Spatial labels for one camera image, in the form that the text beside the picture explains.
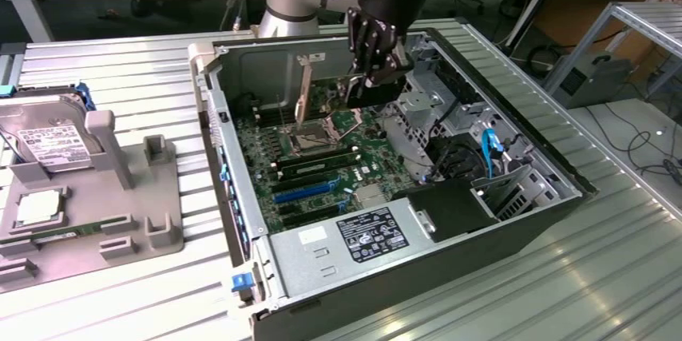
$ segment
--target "metal workbench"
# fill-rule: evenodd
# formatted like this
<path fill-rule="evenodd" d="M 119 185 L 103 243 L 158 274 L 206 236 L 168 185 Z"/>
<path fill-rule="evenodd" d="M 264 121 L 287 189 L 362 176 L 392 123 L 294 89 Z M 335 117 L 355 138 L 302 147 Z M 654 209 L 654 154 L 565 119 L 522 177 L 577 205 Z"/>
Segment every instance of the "metal workbench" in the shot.
<path fill-rule="evenodd" d="M 518 256 L 322 339 L 677 339 L 682 327 L 677 208 L 626 167 L 621 170 L 617 157 L 607 159 L 606 147 L 470 26 L 443 20 L 418 24 L 438 28 L 473 59 L 601 194 Z M 21 339 L 69 340 L 247 337 L 246 325 L 231 322 L 224 312 L 230 293 L 220 283 L 230 276 L 228 251 L 184 49 L 190 42 L 228 36 L 29 46 L 21 85 L 80 78 L 99 108 L 111 108 L 119 117 L 123 145 L 150 133 L 164 133 L 176 143 L 188 241 L 175 255 L 0 295 L 0 337 L 5 332 Z M 5 173 L 0 180 L 7 183 L 8 178 Z"/>
<path fill-rule="evenodd" d="M 547 76 L 545 89 L 551 95 L 562 85 L 575 63 L 585 56 L 606 28 L 611 18 L 626 24 L 627 33 L 637 31 L 651 42 L 662 46 L 671 55 L 682 59 L 682 5 L 674 2 L 623 2 L 610 3 L 602 11 L 575 50 Z M 682 69 L 682 60 L 667 70 L 647 87 L 647 97 L 663 86 Z"/>

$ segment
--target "blue latch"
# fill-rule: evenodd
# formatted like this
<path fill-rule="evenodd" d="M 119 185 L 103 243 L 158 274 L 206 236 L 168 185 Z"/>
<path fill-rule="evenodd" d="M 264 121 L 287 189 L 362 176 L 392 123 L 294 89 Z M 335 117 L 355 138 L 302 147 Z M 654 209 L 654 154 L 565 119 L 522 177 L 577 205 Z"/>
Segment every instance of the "blue latch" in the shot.
<path fill-rule="evenodd" d="M 489 166 L 489 178 L 493 178 L 493 161 L 490 159 L 490 150 L 494 149 L 498 152 L 505 151 L 502 143 L 499 143 L 498 135 L 494 134 L 494 129 L 489 128 L 483 131 L 481 137 L 481 149 L 483 150 L 483 158 L 486 159 L 486 165 Z"/>
<path fill-rule="evenodd" d="M 12 97 L 17 89 L 13 85 L 0 85 L 0 97 Z"/>
<path fill-rule="evenodd" d="M 230 172 L 227 172 L 227 164 L 220 167 L 220 181 L 230 181 Z"/>
<path fill-rule="evenodd" d="M 85 83 L 80 82 L 77 83 L 75 87 L 76 92 L 80 93 L 83 97 L 83 101 L 85 101 L 85 109 L 88 111 L 93 111 L 95 109 L 95 103 L 92 102 L 92 98 L 89 96 L 89 88 L 87 87 Z"/>
<path fill-rule="evenodd" d="M 244 291 L 251 289 L 256 283 L 254 283 L 254 274 L 242 273 L 240 275 L 232 276 L 232 291 Z"/>

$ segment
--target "green motherboard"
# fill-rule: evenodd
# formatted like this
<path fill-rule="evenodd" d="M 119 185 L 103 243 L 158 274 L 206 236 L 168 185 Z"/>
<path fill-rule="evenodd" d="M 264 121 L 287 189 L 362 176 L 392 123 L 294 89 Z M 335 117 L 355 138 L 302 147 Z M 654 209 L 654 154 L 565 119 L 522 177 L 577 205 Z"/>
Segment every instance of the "green motherboard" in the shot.
<path fill-rule="evenodd" d="M 386 138 L 382 117 L 368 109 L 338 109 L 319 96 L 324 87 L 318 82 L 311 89 L 312 118 L 302 125 L 276 110 L 279 124 L 263 126 L 252 117 L 236 122 L 271 233 L 370 208 L 415 186 Z M 312 190 L 318 193 L 300 197 Z"/>

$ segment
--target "power supply label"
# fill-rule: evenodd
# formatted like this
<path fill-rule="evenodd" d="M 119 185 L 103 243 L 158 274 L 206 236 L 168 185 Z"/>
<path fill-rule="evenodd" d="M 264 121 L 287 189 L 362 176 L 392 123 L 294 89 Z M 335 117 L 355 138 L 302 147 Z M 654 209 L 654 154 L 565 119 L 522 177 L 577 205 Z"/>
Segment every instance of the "power supply label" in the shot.
<path fill-rule="evenodd" d="M 356 263 L 410 246 L 388 208 L 336 221 L 336 225 Z"/>
<path fill-rule="evenodd" d="M 75 125 L 24 129 L 17 132 L 36 161 L 44 166 L 69 164 L 89 159 L 85 143 Z"/>

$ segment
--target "hard drive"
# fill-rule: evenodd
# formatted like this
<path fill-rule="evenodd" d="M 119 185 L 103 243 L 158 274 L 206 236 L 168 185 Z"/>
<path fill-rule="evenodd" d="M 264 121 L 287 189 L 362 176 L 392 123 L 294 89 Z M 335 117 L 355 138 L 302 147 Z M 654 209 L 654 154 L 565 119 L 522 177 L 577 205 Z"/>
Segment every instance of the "hard drive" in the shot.
<path fill-rule="evenodd" d="M 48 172 L 87 168 L 103 151 L 85 130 L 93 109 L 87 87 L 20 89 L 0 98 L 0 132 L 20 162 L 39 161 Z"/>

